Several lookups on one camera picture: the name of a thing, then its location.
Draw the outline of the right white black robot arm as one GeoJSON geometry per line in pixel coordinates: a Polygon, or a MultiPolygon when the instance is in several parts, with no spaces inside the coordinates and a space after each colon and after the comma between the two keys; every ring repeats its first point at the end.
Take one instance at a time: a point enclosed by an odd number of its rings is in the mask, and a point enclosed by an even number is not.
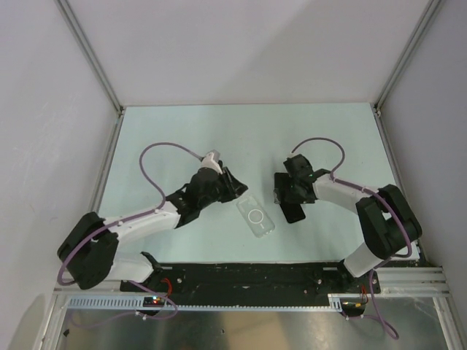
{"type": "Polygon", "coordinates": [[[410,257],[421,225],[401,190],[388,184],[364,187],[337,178],[332,171],[314,170],[301,154],[288,157],[285,171],[274,174],[274,202],[288,223],[306,218],[305,204],[326,201],[358,216],[363,243],[340,262],[337,283],[345,292],[363,284],[363,275],[391,257],[410,257]]]}

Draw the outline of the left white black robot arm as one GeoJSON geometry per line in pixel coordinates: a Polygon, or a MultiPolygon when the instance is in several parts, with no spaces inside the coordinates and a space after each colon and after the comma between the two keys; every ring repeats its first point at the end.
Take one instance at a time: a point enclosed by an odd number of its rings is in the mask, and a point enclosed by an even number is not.
{"type": "Polygon", "coordinates": [[[246,193],[246,184],[228,168],[216,172],[200,168],[160,206],[128,217],[103,218],[91,211],[83,215],[60,245],[57,282],[91,289],[103,281],[136,282],[153,291],[161,285],[161,267],[148,252],[123,252],[123,247],[155,233],[176,230],[199,218],[213,203],[228,203],[246,193]]]}

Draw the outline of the clear phone case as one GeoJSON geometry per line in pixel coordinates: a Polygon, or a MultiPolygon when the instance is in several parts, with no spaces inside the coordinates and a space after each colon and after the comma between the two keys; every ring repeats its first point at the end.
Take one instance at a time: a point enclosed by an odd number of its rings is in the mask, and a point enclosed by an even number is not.
{"type": "Polygon", "coordinates": [[[236,207],[256,238],[262,238],[275,229],[275,224],[253,195],[241,198],[236,207]]]}

